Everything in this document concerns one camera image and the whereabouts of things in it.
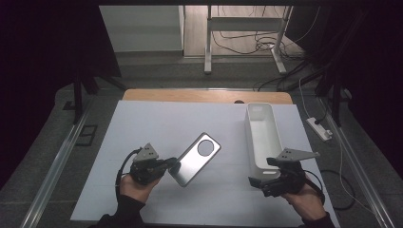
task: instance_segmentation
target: white paper sheet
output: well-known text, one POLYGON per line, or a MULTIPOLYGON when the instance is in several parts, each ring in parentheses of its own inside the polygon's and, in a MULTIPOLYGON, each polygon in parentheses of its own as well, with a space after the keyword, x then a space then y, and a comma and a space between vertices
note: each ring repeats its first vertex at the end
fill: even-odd
MULTIPOLYGON (((311 151, 297 107, 274 104, 273 108, 283 146, 311 151)), ((221 144, 221 151, 185 188, 166 172, 141 211, 146 223, 300 225, 299 215, 285 199, 265 198, 249 185, 245 113, 246 104, 120 101, 71 219, 96 221, 116 211, 116 173, 132 150, 151 143, 161 159, 178 158, 206 132, 221 144)), ((321 178, 315 160, 303 161, 302 166, 321 178)), ((326 189, 324 192, 325 209, 338 227, 326 189)))

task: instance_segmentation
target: metal frame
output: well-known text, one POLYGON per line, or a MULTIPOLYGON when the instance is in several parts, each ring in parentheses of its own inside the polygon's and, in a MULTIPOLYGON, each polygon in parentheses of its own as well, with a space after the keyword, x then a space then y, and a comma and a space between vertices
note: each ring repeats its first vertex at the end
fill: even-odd
POLYGON ((290 18, 292 7, 287 7, 282 18, 248 18, 248 17, 211 17, 211 5, 208 6, 207 14, 207 37, 204 50, 204 73, 211 74, 212 48, 211 33, 213 31, 275 31, 278 33, 276 43, 270 46, 275 59, 278 72, 287 73, 281 60, 279 46, 284 36, 290 18))

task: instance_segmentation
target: white plastic bin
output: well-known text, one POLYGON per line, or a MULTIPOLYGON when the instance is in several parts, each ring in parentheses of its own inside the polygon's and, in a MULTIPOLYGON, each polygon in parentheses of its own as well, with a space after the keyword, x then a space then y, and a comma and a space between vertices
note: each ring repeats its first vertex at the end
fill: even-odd
POLYGON ((248 104, 245 117, 251 177, 271 180, 279 176, 278 167, 267 164, 282 151, 273 112, 267 103, 248 104))

